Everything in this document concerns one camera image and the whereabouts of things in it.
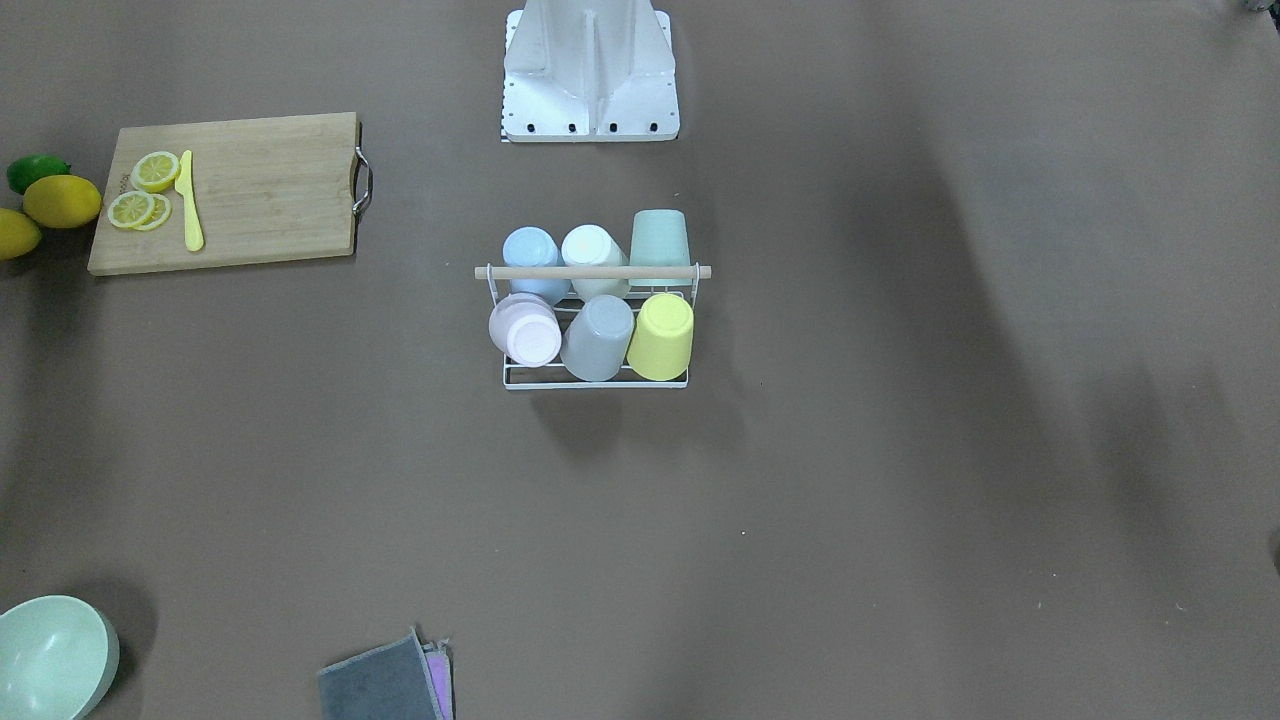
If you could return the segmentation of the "pink plastic cup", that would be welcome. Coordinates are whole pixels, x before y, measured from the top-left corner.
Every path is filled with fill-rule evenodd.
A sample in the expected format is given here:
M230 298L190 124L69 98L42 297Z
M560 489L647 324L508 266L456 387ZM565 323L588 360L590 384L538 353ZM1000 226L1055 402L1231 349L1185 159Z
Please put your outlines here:
M545 366L561 352L562 331L553 306L535 293L511 293L492 310L492 342L520 366Z

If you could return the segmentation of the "green plastic cup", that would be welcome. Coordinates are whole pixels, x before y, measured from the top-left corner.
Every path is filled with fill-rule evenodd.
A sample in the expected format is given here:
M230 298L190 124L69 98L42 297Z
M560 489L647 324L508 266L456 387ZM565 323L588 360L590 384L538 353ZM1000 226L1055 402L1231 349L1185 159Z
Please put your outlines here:
M634 215L631 266L691 266L686 218L676 209L645 209Z

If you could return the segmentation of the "yellow plastic cup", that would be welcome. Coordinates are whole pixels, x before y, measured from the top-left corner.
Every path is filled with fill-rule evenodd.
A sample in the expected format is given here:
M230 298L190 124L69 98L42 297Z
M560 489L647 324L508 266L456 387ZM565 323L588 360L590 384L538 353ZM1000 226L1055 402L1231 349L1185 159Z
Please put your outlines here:
M694 310L676 293L655 293L641 305L626 354L627 364L644 379L673 380L692 357Z

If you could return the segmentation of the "grey plastic cup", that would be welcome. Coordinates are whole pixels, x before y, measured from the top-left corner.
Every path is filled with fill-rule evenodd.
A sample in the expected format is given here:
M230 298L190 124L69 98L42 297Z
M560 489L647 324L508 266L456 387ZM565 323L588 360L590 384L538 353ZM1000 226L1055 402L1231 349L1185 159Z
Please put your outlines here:
M580 380L611 380L625 363L634 328L635 315L622 299L588 300L564 332L564 369Z

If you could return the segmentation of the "white plastic cup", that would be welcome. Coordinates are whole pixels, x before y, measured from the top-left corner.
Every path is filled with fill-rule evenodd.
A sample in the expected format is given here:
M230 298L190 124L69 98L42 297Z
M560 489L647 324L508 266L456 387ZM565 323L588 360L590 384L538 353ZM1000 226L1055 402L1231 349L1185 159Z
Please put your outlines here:
M567 266L608 268L626 266L628 259L611 233L594 224L572 228L561 245L561 256ZM586 302L600 296L625 299L630 282L625 278L577 278L571 281L573 292Z

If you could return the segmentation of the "blue plastic cup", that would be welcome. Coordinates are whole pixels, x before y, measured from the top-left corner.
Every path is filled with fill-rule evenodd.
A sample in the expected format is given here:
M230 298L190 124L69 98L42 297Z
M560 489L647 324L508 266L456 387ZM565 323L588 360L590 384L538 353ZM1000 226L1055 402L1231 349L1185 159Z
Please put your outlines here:
M502 252L507 266L564 266L561 250L553 237L543 228L534 225L512 231L503 243ZM563 301L572 290L571 281L547 278L512 279L508 281L508 287L511 293L532 293L552 306Z

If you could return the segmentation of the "wooden cutting board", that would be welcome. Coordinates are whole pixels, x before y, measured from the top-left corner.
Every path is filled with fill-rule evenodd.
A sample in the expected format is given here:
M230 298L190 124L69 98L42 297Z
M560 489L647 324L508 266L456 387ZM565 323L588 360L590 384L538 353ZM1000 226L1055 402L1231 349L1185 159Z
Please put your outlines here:
M127 127L116 136L102 196L131 188L148 152L191 152L201 250L184 240L182 196L155 231L125 231L100 217L92 275L178 272L344 258L372 200L372 173L353 111Z

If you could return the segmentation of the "grey folded cloth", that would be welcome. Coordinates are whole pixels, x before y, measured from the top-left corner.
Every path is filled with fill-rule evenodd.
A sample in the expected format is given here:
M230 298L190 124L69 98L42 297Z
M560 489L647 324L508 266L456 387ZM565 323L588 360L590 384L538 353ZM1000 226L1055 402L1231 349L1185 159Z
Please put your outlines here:
M317 673L324 719L456 719L451 641L416 630Z

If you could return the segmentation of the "yellow plastic knife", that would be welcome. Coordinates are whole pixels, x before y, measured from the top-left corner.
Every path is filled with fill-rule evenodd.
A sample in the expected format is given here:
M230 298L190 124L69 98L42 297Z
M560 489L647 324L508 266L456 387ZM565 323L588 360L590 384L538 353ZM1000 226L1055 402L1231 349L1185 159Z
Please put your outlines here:
M193 152L189 149L179 155L174 187L182 199L186 250L188 252L201 252L205 247L205 236L195 193Z

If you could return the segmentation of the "lemon slice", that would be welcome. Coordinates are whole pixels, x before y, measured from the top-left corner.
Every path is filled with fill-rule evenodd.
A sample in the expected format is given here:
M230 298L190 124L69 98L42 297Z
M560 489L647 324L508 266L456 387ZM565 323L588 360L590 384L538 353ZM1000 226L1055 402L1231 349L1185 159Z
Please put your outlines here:
M165 193L177 182L179 170L180 159L174 152L148 152L131 169L129 182L138 191Z
M134 190L119 195L106 210L110 224L122 231L150 232L172 217L172 201L163 193Z

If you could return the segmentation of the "whole yellow lemon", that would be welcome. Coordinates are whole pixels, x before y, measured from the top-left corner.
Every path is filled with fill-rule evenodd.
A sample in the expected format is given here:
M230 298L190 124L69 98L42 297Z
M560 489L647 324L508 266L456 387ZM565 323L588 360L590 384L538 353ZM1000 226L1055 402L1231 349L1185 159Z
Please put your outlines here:
M32 252L44 234L40 227L23 211L0 210L0 260L9 261Z
M102 195L86 178L72 174L47 176L27 188L22 206L38 225L73 229L99 217Z

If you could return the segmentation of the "green lime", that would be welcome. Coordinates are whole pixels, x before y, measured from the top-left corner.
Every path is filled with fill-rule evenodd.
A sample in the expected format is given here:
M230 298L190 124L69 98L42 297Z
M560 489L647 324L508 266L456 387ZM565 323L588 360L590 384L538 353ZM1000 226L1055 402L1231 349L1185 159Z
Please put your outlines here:
M67 174L70 174L70 164L52 154L18 158L5 170L9 188L18 195L24 195L28 187L46 177Z

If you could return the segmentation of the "green bowl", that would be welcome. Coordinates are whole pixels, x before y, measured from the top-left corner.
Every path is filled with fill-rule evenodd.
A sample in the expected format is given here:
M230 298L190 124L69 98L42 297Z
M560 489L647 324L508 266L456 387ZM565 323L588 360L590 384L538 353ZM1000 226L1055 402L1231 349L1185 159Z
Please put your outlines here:
M83 600L47 594L1 615L1 717L84 719L120 661L115 626Z

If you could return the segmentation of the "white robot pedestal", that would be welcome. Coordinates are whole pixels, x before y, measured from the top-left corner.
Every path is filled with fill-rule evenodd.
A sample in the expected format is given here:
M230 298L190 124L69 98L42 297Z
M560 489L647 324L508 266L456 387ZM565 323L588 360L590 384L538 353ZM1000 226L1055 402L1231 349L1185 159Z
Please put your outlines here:
M527 1L506 17L503 72L504 142L680 135L672 22L649 1Z

